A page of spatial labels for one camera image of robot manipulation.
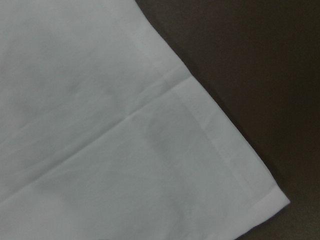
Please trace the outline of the white long-sleeve printed shirt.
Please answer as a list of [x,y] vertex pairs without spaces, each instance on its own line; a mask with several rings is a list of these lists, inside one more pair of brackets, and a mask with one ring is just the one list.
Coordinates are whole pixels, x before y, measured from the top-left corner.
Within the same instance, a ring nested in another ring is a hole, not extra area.
[[134,0],[1,1],[1,239],[234,240],[289,203]]

